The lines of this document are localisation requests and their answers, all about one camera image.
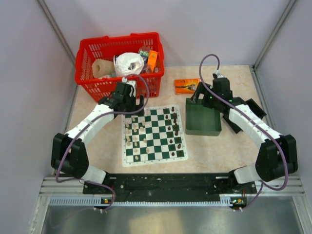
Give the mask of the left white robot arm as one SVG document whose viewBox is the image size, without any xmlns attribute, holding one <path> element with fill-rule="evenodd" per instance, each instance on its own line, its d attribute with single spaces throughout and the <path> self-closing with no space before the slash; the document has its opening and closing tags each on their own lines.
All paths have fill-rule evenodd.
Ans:
<svg viewBox="0 0 312 234">
<path fill-rule="evenodd" d="M 140 96 L 139 104 L 136 96 L 137 83 L 134 80 L 119 82 L 115 90 L 102 98 L 90 114 L 72 130 L 53 138 L 51 166 L 56 170 L 57 182 L 60 173 L 70 179 L 82 179 L 94 183 L 99 193 L 109 191 L 111 182 L 102 169 L 90 165 L 87 145 L 108 123 L 118 115 L 143 115 L 144 95 Z"/>
</svg>

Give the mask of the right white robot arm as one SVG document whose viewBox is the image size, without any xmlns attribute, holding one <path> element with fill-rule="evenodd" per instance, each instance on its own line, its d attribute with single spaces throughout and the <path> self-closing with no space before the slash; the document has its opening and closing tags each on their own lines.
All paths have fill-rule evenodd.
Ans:
<svg viewBox="0 0 312 234">
<path fill-rule="evenodd" d="M 222 113 L 235 133 L 243 131 L 259 149 L 254 164 L 230 172 L 227 185 L 231 192 L 239 193 L 249 182 L 270 182 L 297 172 L 295 138 L 292 135 L 284 136 L 269 127 L 263 121 L 266 113 L 252 98 L 243 100 L 234 97 L 227 78 L 215 78 L 211 85 L 200 82 L 191 101 L 197 103 L 199 95 L 203 95 L 202 106 Z"/>
</svg>

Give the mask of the green white chess mat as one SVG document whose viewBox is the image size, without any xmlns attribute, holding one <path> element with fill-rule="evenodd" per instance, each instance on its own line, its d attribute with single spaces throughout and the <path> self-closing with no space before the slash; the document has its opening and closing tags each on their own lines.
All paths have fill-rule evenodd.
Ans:
<svg viewBox="0 0 312 234">
<path fill-rule="evenodd" d="M 169 109 L 170 113 L 164 114 L 164 109 Z M 176 124 L 179 130 L 177 136 L 172 113 L 177 114 Z M 178 105 L 147 107 L 142 117 L 122 116 L 121 133 L 123 167 L 186 161 L 189 158 Z M 177 137 L 181 138 L 180 143 L 176 141 Z M 176 148 L 178 144 L 181 144 L 180 149 Z M 182 157 L 178 156 L 179 151 L 183 152 Z"/>
</svg>

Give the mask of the orange razor box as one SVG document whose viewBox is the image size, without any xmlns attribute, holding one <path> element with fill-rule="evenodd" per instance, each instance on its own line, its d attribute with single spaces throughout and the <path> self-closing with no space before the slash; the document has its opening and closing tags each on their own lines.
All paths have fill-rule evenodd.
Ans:
<svg viewBox="0 0 312 234">
<path fill-rule="evenodd" d="M 200 82 L 199 78 L 175 79 L 174 80 L 175 94 L 176 95 L 193 94 L 196 91 L 199 82 Z"/>
</svg>

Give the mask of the white toilet paper roll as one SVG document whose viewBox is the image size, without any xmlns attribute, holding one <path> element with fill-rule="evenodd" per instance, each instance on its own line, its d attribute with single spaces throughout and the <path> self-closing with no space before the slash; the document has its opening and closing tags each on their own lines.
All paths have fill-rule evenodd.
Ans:
<svg viewBox="0 0 312 234">
<path fill-rule="evenodd" d="M 142 56 L 138 53 L 127 52 L 113 58 L 117 77 L 131 74 L 139 75 L 145 65 Z"/>
</svg>

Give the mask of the beige paper roll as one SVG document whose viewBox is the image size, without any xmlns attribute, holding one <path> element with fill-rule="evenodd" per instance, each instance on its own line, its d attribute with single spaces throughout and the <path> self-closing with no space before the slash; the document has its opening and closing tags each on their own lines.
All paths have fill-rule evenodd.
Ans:
<svg viewBox="0 0 312 234">
<path fill-rule="evenodd" d="M 94 78 L 101 78 L 115 72 L 114 63 L 109 60 L 96 59 L 92 64 Z"/>
</svg>

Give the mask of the green piece tray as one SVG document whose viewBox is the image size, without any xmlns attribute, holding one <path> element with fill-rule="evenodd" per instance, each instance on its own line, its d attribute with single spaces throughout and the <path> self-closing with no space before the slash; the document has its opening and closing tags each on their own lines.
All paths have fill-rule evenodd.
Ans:
<svg viewBox="0 0 312 234">
<path fill-rule="evenodd" d="M 186 129 L 187 135 L 217 137 L 222 131 L 220 112 L 201 105 L 192 103 L 186 98 Z"/>
</svg>

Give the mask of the black tray lid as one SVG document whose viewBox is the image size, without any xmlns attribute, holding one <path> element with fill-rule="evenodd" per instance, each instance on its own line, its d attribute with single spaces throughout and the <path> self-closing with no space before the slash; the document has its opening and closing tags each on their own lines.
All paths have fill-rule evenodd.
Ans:
<svg viewBox="0 0 312 234">
<path fill-rule="evenodd" d="M 247 101 L 244 101 L 242 98 L 240 97 L 234 97 L 231 100 L 229 100 L 229 103 L 231 103 L 232 105 L 240 105 L 240 104 L 246 104 L 249 106 L 249 108 L 251 109 L 252 112 L 255 113 L 256 116 L 258 116 L 260 119 L 263 119 L 263 117 L 265 117 L 267 114 L 265 113 L 265 111 L 251 98 Z M 240 131 L 242 131 L 242 129 L 236 125 L 235 123 L 231 122 L 229 120 L 229 107 L 226 107 L 226 112 L 223 114 L 223 119 L 227 122 L 227 124 L 232 128 L 232 130 L 237 134 Z"/>
</svg>

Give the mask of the green snack packet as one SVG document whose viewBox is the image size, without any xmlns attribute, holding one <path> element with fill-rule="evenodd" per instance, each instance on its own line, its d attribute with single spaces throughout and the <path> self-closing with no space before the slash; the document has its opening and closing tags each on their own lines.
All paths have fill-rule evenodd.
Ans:
<svg viewBox="0 0 312 234">
<path fill-rule="evenodd" d="M 140 47 L 138 51 L 138 53 L 140 54 L 145 63 L 147 63 L 148 61 L 150 50 L 151 50 L 150 46 L 143 45 L 142 47 Z"/>
</svg>

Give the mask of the orange carton in basket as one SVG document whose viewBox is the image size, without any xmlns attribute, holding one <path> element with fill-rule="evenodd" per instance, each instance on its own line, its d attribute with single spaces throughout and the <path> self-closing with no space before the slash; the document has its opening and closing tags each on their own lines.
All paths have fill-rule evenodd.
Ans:
<svg viewBox="0 0 312 234">
<path fill-rule="evenodd" d="M 148 57 L 148 62 L 147 64 L 149 65 L 151 72 L 154 71 L 155 66 L 156 66 L 156 61 L 157 61 L 157 57 L 158 57 L 158 52 L 151 50 L 149 52 L 149 57 Z"/>
</svg>

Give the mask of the red plastic shopping basket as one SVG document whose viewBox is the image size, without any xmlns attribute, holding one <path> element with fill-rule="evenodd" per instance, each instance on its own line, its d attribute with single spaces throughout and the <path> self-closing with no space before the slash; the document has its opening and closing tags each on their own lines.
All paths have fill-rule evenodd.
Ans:
<svg viewBox="0 0 312 234">
<path fill-rule="evenodd" d="M 156 68 L 158 71 L 141 75 L 147 82 L 148 87 L 137 77 L 132 76 L 129 80 L 136 81 L 137 97 L 141 94 L 147 95 L 147 91 L 150 91 L 151 98 L 158 97 L 165 69 L 163 46 L 157 32 L 132 33 L 121 37 L 103 36 L 81 40 L 75 63 L 76 84 L 82 86 L 94 101 L 98 102 L 115 90 L 116 84 L 121 82 L 121 77 L 94 78 L 92 72 L 93 62 L 96 59 L 112 61 L 114 56 L 126 52 L 138 52 L 144 45 L 157 52 Z"/>
</svg>

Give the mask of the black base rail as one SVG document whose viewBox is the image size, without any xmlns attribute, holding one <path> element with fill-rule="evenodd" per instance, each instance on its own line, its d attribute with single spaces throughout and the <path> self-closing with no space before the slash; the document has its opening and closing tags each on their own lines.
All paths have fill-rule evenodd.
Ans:
<svg viewBox="0 0 312 234">
<path fill-rule="evenodd" d="M 108 174 L 104 185 L 117 202 L 219 201 L 221 194 L 256 194 L 254 182 L 237 184 L 229 173 Z"/>
</svg>

